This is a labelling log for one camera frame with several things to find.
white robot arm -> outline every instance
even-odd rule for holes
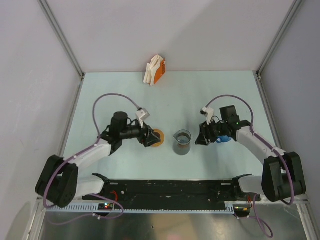
[[[145,147],[152,146],[161,141],[153,129],[144,123],[149,113],[144,108],[136,112],[136,120],[128,124],[128,115],[125,112],[116,112],[110,125],[98,137],[98,141],[85,150],[71,157],[59,157],[53,155],[47,160],[35,191],[60,208],[66,207],[74,198],[89,194],[99,194],[106,178],[100,174],[85,178],[78,178],[78,174],[93,163],[105,158],[122,146],[122,141],[136,138]],[[62,169],[55,175],[58,167]],[[50,179],[54,180],[47,190]]]
[[[219,122],[213,120],[213,112],[210,107],[201,110],[200,113],[205,115],[207,120],[200,124],[200,134],[195,144],[207,146],[220,136],[232,137],[249,149],[263,165],[260,176],[249,174],[234,178],[238,181],[242,192],[265,195],[271,202],[292,197],[293,192],[294,196],[306,192],[304,173],[298,154],[287,153],[256,133],[250,122],[240,120],[233,105],[220,108],[222,120]]]

purple cable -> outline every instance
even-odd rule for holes
[[[48,205],[47,204],[47,197],[48,197],[48,192],[49,192],[49,189],[55,179],[55,177],[58,175],[58,173],[60,172],[60,170],[68,163],[70,162],[71,160],[75,159],[76,156],[78,155],[81,155],[83,153],[85,153],[86,151],[92,149],[95,144],[98,144],[99,141],[100,141],[100,131],[99,131],[99,127],[98,127],[98,124],[97,124],[97,121],[96,121],[96,117],[95,117],[95,110],[96,110],[96,105],[97,105],[97,102],[104,98],[104,97],[107,97],[107,96],[119,96],[119,97],[123,97],[125,99],[128,99],[137,109],[140,109],[140,107],[129,97],[125,96],[125,95],[122,95],[122,94],[119,94],[119,93],[107,93],[107,94],[104,94],[100,97],[97,98],[97,100],[95,100],[94,104],[93,104],[93,108],[92,108],[92,118],[93,118],[93,123],[94,123],[94,126],[96,128],[96,131],[97,131],[97,134],[98,134],[98,138],[96,140],[96,142],[91,145],[91,146],[88,146],[87,148],[81,150],[80,152],[76,153],[75,155],[73,155],[72,157],[69,157],[67,160],[65,160],[56,170],[55,172],[52,174],[49,182],[48,182],[48,185],[46,186],[45,188],[45,191],[44,191],[44,194],[43,194],[43,206],[46,208],[46,209],[49,209],[49,208],[52,208],[54,205]]]
[[[291,199],[290,199],[290,202],[286,202],[284,200],[281,200],[284,204],[286,205],[292,205],[295,201],[295,191],[294,191],[294,184],[292,182],[292,177],[291,177],[291,174],[290,174],[290,171],[289,171],[289,168],[288,168],[288,165],[285,161],[285,159],[281,156],[281,154],[276,150],[274,149],[274,147],[268,143],[266,140],[264,140],[261,136],[259,136],[255,131],[254,131],[254,111],[252,110],[251,106],[245,101],[243,100],[241,97],[238,97],[238,96],[235,96],[235,95],[229,95],[229,94],[224,94],[224,95],[220,95],[220,96],[217,96],[215,97],[214,99],[212,99],[205,107],[209,107],[209,105],[219,99],[219,98],[223,98],[223,97],[231,97],[231,98],[235,98],[235,99],[238,99],[240,100],[241,102],[243,102],[250,110],[250,113],[251,113],[251,126],[250,126],[250,131],[252,133],[253,136],[255,136],[258,140],[260,140],[260,142],[262,142],[266,147],[268,147],[272,152],[274,152],[281,160],[283,166],[284,166],[284,169],[286,171],[286,175],[288,177],[288,181],[289,181],[289,185],[290,185],[290,192],[291,192]]]
[[[270,226],[265,221],[263,221],[262,219],[260,219],[258,217],[258,214],[257,214],[257,211],[256,211],[256,197],[257,197],[257,195],[258,194],[255,194],[254,197],[253,197],[253,210],[254,210],[255,216],[250,216],[249,218],[257,220],[257,222],[258,222],[262,232],[264,233],[264,235],[266,235],[267,238],[272,239],[274,237],[274,233],[272,232]],[[267,234],[266,229],[265,229],[263,224],[269,229],[270,235]]]
[[[116,216],[99,216],[99,215],[97,216],[97,215],[93,215],[92,213],[87,213],[87,214],[83,214],[81,216],[75,217],[74,219],[71,219],[71,220],[65,221],[65,222],[59,222],[59,223],[52,222],[48,217],[46,218],[47,221],[52,225],[62,226],[62,225],[70,224],[70,223],[72,223],[72,222],[74,222],[74,221],[76,221],[78,219],[83,218],[83,217],[97,216],[98,218],[100,217],[101,219],[117,219],[117,218],[121,217],[125,213],[124,207],[120,203],[118,203],[117,201],[113,201],[113,200],[111,200],[109,198],[106,198],[106,197],[103,197],[103,196],[100,196],[100,195],[97,195],[97,194],[90,194],[90,195],[94,196],[96,198],[100,198],[100,199],[106,200],[109,203],[113,203],[113,204],[118,205],[121,208],[120,214],[116,215]]]

